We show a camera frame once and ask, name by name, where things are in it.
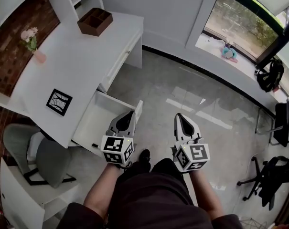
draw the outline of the person's leg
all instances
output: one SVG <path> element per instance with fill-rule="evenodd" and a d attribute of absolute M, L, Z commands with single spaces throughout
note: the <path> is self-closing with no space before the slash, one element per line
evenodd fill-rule
<path fill-rule="evenodd" d="M 145 149 L 139 156 L 139 161 L 127 168 L 117 179 L 117 185 L 138 174 L 150 172 L 150 152 Z"/>
<path fill-rule="evenodd" d="M 122 175 L 117 179 L 117 184 L 120 184 L 133 176 L 138 174 L 150 172 L 150 163 L 141 163 L 139 161 L 132 164 L 130 168 L 127 168 Z"/>
<path fill-rule="evenodd" d="M 179 181 L 187 188 L 187 185 L 183 179 L 182 173 L 177 169 L 176 165 L 170 158 L 164 158 L 159 161 L 152 169 L 152 172 L 164 173 L 170 175 Z"/>

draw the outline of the window sill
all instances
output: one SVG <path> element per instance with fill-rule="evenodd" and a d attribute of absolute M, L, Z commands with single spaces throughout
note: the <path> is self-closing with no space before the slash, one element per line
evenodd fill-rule
<path fill-rule="evenodd" d="M 210 40 L 209 36 L 202 33 L 195 46 L 227 62 L 257 83 L 254 75 L 256 69 L 255 65 L 249 59 L 240 54 L 237 55 L 237 63 L 223 58 L 221 52 L 222 45 L 220 41 Z M 282 89 L 279 89 L 276 92 L 270 92 L 269 94 L 271 94 L 279 103 L 285 103 L 288 97 Z"/>

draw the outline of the wooden box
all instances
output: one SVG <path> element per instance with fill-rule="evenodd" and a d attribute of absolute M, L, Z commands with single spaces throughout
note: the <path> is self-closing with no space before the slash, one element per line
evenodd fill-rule
<path fill-rule="evenodd" d="M 93 8 L 77 24 L 82 34 L 99 36 L 112 21 L 111 13 L 100 8 Z"/>

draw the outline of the framed picture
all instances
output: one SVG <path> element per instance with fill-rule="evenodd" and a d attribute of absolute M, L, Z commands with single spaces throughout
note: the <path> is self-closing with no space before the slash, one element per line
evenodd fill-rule
<path fill-rule="evenodd" d="M 60 115 L 64 116 L 69 107 L 69 104 L 71 103 L 71 100 L 72 97 L 69 95 L 54 89 L 48 100 L 47 106 Z"/>

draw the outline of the tile floor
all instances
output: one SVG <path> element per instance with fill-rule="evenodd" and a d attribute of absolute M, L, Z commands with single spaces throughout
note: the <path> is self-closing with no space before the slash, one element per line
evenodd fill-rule
<path fill-rule="evenodd" d="M 280 154 L 289 157 L 289 147 L 268 147 L 268 136 L 254 133 L 258 107 L 223 84 L 177 62 L 146 51 L 143 51 L 142 62 L 142 69 L 123 65 L 108 91 L 110 96 L 133 106 L 143 101 L 132 159 L 137 159 L 145 148 L 151 152 L 152 165 L 171 157 L 170 146 L 175 141 L 173 119 L 176 113 L 183 113 L 198 124 L 209 145 L 211 161 L 204 171 L 225 212 L 271 224 L 282 207 L 289 184 L 278 190 L 272 211 L 261 206 L 258 196 L 242 201 L 252 184 L 236 186 L 237 181 L 256 173 L 250 162 L 253 155 L 260 163 Z M 268 122 L 269 118 L 263 114 L 260 126 L 268 128 Z M 76 201 L 82 202 L 106 164 L 83 148 L 71 150 L 70 174 L 81 184 Z M 185 180 L 196 204 L 188 175 Z"/>

